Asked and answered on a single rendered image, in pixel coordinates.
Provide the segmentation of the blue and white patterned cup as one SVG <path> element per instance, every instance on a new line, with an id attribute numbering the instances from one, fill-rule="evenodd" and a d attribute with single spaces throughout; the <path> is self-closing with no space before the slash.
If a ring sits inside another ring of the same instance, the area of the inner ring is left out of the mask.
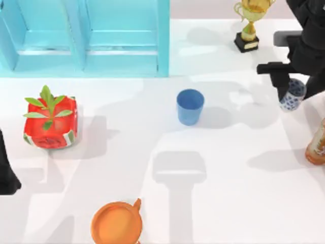
<path id="1" fill-rule="evenodd" d="M 307 89 L 303 82 L 292 78 L 289 82 L 289 89 L 280 101 L 280 107 L 284 111 L 296 110 L 306 95 Z"/>

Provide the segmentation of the gold trophy on black base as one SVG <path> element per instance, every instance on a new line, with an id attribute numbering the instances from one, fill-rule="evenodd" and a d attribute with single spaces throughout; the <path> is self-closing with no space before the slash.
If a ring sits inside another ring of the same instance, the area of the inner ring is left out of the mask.
<path id="1" fill-rule="evenodd" d="M 254 23 L 261 20 L 276 0 L 241 0 L 234 5 L 234 11 L 246 19 L 248 24 L 236 34 L 235 45 L 241 53 L 258 49 L 259 38 L 256 35 Z"/>

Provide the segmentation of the orange bottle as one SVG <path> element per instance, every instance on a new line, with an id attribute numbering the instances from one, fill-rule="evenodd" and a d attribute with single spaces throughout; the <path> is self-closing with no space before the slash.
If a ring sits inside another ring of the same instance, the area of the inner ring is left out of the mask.
<path id="1" fill-rule="evenodd" d="M 305 158 L 314 165 L 325 165 L 325 118 L 308 144 Z"/>

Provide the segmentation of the light blue rack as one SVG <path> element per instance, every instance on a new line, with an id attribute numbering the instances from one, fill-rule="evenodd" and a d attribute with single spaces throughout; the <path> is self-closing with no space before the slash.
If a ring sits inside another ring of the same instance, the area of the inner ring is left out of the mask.
<path id="1" fill-rule="evenodd" d="M 167 77 L 170 0 L 0 0 L 0 77 Z"/>

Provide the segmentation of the red plant pot with plant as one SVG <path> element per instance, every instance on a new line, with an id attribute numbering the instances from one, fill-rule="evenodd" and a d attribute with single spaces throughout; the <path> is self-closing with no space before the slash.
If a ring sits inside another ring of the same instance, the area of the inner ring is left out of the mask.
<path id="1" fill-rule="evenodd" d="M 75 97 L 55 97 L 44 85 L 39 98 L 25 98 L 28 111 L 24 126 L 24 140 L 44 149 L 71 146 L 77 139 L 78 110 Z"/>

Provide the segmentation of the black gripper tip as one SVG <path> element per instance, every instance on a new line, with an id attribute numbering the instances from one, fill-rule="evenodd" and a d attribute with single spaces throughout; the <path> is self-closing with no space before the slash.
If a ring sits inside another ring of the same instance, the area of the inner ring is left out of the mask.
<path id="1" fill-rule="evenodd" d="M 0 129 L 0 195 L 13 195 L 21 189 L 21 186 L 20 180 L 9 163 L 3 133 Z"/>

